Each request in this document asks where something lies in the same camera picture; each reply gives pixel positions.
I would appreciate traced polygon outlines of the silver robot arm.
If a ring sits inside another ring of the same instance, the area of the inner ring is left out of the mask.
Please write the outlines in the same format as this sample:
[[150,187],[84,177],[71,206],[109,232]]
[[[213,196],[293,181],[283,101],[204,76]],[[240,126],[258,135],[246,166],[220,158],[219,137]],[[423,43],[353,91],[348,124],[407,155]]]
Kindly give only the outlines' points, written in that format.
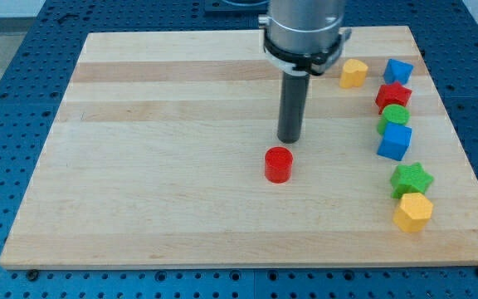
[[258,17],[267,60],[291,76],[320,76],[351,36],[343,29],[344,0],[271,0]]

